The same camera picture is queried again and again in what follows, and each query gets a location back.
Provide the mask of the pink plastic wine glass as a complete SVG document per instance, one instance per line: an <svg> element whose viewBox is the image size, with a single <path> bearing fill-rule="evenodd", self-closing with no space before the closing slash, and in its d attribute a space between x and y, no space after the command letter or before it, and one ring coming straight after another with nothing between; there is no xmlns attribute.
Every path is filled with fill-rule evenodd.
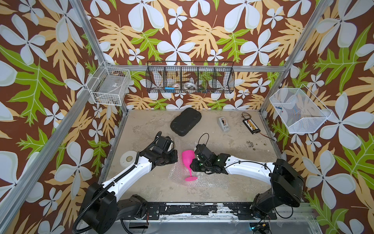
<svg viewBox="0 0 374 234"><path fill-rule="evenodd" d="M190 176L185 179L187 182L195 181L198 177L192 175L191 164L195 159L195 153L193 150L187 150L182 153L182 161L184 166L188 169Z"/></svg>

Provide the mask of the clear bubble wrap sheet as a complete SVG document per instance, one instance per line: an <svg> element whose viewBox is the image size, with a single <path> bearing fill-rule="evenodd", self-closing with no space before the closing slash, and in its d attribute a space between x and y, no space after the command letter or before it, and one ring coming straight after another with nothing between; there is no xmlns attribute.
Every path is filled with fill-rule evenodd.
<svg viewBox="0 0 374 234"><path fill-rule="evenodd" d="M193 176L198 177L195 181L185 181L190 176L187 167L182 162L182 153L186 150L193 150L197 142L188 142L187 144L179 144L176 149L178 151L178 162L174 164L170 170L168 178L179 185L187 187L210 187L210 188L228 188L230 178L225 174L207 175L204 172L192 172Z"/></svg>

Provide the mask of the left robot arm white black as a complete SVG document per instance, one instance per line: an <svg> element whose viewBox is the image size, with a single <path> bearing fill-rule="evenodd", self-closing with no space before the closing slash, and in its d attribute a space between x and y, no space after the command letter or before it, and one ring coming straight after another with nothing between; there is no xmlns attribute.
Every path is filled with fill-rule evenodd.
<svg viewBox="0 0 374 234"><path fill-rule="evenodd" d="M178 153L173 142L163 148L154 144L149 145L138 152L133 164L121 173L102 184L94 183L89 186L79 216L73 224L72 233L82 234L92 229L98 234L104 234L120 219L135 216L137 213L144 217L146 212L142 209L146 206L146 200L138 195L123 202L119 200L132 185L152 169L177 161Z"/></svg>

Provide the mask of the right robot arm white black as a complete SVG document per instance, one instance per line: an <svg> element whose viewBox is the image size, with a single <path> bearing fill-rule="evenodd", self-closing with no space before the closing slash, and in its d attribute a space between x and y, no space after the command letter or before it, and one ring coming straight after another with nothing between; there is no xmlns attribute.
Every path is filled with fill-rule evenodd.
<svg viewBox="0 0 374 234"><path fill-rule="evenodd" d="M206 158L198 156L192 160L194 172L240 175L266 182L270 189L257 194L249 208L252 216L269 216L278 206L297 208L302 202L303 178L283 159L276 162L257 162L219 154Z"/></svg>

